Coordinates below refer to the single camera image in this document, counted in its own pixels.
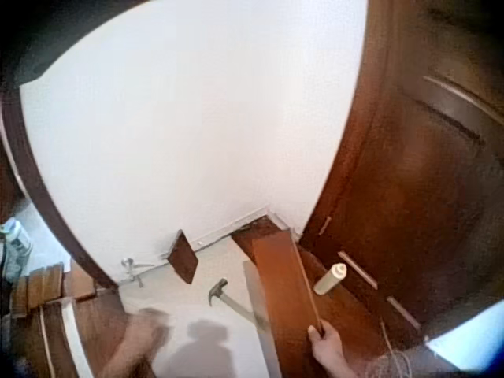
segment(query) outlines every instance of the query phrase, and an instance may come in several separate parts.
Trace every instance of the white wall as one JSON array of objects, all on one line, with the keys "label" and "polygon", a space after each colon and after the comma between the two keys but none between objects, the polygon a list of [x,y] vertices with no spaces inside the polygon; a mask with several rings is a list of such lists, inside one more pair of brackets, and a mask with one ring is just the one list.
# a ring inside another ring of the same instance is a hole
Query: white wall
[{"label": "white wall", "polygon": [[21,88],[43,179],[84,248],[159,264],[270,206],[300,232],[356,83],[365,0],[153,1]]}]

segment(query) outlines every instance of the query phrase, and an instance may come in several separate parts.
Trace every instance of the finger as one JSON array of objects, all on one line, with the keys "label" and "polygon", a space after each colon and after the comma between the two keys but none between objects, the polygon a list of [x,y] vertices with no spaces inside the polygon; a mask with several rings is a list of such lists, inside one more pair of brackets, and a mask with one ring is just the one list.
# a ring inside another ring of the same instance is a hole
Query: finger
[{"label": "finger", "polygon": [[308,327],[308,337],[309,341],[313,344],[321,339],[321,334],[318,333],[314,326],[310,325]]},{"label": "finger", "polygon": [[332,324],[329,323],[328,321],[321,319],[321,324],[322,328],[324,329],[324,336],[330,336],[330,335],[338,335],[338,331],[336,331],[336,328],[332,327]]}]

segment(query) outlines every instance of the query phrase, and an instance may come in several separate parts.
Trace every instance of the bottle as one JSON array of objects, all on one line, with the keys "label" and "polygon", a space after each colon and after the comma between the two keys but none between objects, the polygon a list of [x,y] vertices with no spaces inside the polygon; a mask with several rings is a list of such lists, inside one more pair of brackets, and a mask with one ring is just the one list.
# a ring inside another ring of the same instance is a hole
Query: bottle
[{"label": "bottle", "polygon": [[15,283],[32,252],[33,242],[21,222],[15,218],[9,218],[0,225],[0,236],[7,253],[3,276],[10,283]]}]

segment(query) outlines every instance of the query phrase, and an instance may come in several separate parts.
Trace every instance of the white tube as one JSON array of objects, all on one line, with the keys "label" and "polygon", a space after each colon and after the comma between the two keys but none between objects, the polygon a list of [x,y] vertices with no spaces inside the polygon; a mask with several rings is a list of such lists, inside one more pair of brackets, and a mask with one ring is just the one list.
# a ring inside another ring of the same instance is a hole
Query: white tube
[{"label": "white tube", "polygon": [[315,283],[313,290],[324,295],[347,276],[347,266],[345,264],[334,264],[322,278]]}]

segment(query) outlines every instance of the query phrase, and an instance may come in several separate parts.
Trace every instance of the hand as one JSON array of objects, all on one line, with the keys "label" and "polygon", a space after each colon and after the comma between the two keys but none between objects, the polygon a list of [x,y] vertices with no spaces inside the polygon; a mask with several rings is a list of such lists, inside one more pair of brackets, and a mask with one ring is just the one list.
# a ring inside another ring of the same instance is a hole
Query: hand
[{"label": "hand", "polygon": [[121,349],[130,358],[153,357],[152,354],[165,343],[168,328],[167,314],[155,309],[142,309],[130,316]]},{"label": "hand", "polygon": [[328,322],[321,319],[324,335],[321,336],[314,326],[308,327],[309,341],[315,359],[335,378],[354,377],[343,356],[343,345],[338,331]]}]

